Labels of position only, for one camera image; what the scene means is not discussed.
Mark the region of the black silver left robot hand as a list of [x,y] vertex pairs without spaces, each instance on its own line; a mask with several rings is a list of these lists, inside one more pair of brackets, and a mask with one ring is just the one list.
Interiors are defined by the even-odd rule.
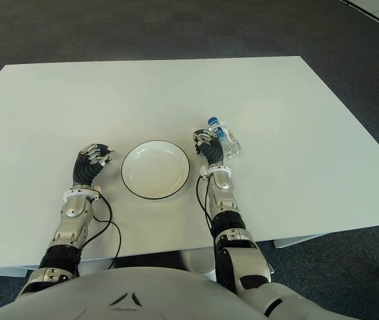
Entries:
[[116,157],[107,145],[92,143],[80,150],[73,168],[73,186],[91,186],[95,177]]

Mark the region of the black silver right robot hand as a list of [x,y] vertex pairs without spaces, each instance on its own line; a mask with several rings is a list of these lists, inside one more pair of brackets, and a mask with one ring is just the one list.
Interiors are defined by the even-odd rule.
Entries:
[[223,164],[224,154],[219,138],[208,129],[196,130],[193,135],[195,150],[203,155],[209,165]]

